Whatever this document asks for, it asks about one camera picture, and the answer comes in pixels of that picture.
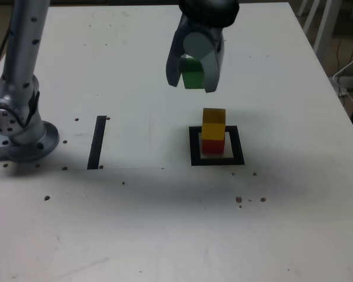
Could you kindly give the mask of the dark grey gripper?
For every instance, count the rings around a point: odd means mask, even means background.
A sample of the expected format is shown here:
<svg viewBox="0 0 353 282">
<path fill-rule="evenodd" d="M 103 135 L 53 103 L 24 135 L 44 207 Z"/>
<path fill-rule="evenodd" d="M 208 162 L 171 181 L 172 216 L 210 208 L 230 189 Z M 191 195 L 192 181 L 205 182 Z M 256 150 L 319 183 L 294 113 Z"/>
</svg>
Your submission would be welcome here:
<svg viewBox="0 0 353 282">
<path fill-rule="evenodd" d="M 185 30 L 190 32 L 185 37 Z M 177 86 L 181 72 L 181 58 L 189 55 L 197 59 L 204 72 L 203 86 L 206 93 L 215 92 L 221 74 L 224 57 L 224 37 L 222 28 L 212 28 L 183 15 L 174 33 L 166 62 L 168 84 Z"/>
</svg>

